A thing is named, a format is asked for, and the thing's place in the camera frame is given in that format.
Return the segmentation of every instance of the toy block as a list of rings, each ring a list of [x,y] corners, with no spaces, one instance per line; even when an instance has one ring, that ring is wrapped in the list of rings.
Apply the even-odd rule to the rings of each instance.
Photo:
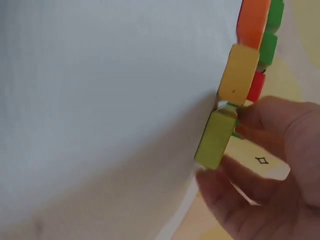
[[[217,169],[233,133],[237,118],[228,108],[213,111],[206,123],[194,160],[209,169]]]
[[[266,31],[273,34],[278,31],[281,25],[284,9],[284,0],[271,0],[269,15],[265,27]]]
[[[218,89],[220,100],[241,106],[245,103],[259,61],[259,51],[234,44]]]
[[[278,37],[271,32],[265,32],[260,47],[259,67],[266,68],[274,60]]]
[[[256,71],[253,77],[251,88],[249,90],[247,100],[255,102],[259,99],[262,88],[265,84],[266,75],[261,72]]]
[[[236,26],[238,43],[259,49],[268,20],[271,0],[243,0]]]

